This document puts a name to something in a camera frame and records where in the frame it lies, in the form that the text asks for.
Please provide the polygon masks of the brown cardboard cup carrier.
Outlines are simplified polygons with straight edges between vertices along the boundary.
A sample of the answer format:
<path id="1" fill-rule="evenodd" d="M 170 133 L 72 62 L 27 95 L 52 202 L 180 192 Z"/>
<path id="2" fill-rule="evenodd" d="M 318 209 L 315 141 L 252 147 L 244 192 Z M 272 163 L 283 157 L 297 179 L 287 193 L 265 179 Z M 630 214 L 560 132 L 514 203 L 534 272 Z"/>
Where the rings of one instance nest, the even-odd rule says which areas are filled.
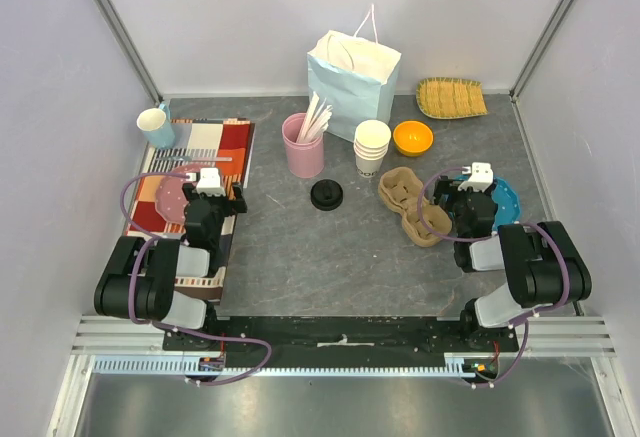
<path id="1" fill-rule="evenodd" d="M 415 212 L 423 182 L 409 167 L 396 167 L 384 173 L 378 194 L 388 209 L 397 214 Z"/>

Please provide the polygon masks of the black coffee cup lid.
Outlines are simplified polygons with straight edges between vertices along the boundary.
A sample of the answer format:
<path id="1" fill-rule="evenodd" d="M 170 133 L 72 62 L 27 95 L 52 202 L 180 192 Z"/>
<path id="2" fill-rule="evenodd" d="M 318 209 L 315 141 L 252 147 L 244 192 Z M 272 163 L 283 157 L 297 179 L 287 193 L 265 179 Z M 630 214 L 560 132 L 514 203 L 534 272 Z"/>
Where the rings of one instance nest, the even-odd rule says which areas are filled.
<path id="1" fill-rule="evenodd" d="M 310 190 L 312 205 L 321 211 L 333 211 L 343 202 L 344 192 L 341 185 L 331 179 L 322 179 L 314 183 Z"/>

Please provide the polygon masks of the light blue paper bag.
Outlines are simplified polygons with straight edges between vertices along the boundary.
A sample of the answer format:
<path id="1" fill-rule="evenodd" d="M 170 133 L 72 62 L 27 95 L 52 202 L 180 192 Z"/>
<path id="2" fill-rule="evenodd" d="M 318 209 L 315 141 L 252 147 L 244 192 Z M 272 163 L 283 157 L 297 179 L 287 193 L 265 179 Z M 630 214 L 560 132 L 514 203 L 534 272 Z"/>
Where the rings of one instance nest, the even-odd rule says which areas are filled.
<path id="1" fill-rule="evenodd" d="M 307 52 L 309 94 L 332 107 L 328 132 L 353 141 L 366 120 L 387 124 L 402 54 L 358 31 L 329 30 Z"/>

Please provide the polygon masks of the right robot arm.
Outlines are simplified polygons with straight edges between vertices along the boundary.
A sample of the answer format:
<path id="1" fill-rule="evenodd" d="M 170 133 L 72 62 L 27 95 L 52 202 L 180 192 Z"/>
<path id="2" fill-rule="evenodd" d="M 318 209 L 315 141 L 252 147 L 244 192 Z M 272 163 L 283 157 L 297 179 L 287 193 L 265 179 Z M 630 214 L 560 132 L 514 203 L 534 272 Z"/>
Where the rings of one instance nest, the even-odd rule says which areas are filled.
<path id="1" fill-rule="evenodd" d="M 509 184 L 467 182 L 466 175 L 440 176 L 433 202 L 453 218 L 456 265 L 466 273 L 503 270 L 506 282 L 460 313 L 458 338 L 483 349 L 504 329 L 525 318 L 589 297 L 589 270 L 559 221 L 530 227 L 519 222 L 520 202 Z"/>

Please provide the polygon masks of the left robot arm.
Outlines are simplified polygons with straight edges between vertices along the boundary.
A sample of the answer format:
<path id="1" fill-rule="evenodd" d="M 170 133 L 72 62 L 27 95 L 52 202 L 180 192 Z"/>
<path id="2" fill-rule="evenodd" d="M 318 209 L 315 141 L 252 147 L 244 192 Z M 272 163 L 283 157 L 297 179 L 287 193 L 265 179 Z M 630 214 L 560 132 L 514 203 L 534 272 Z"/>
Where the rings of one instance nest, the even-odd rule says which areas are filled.
<path id="1" fill-rule="evenodd" d="M 220 328 L 208 319 L 212 305 L 176 291 L 175 281 L 213 277 L 226 265 L 230 241 L 223 234 L 225 220 L 247 211 L 242 184 L 234 182 L 232 192 L 231 198 L 209 196 L 187 183 L 181 238 L 119 238 L 94 292 L 95 311 L 138 324 L 183 327 L 196 349 L 215 346 Z"/>

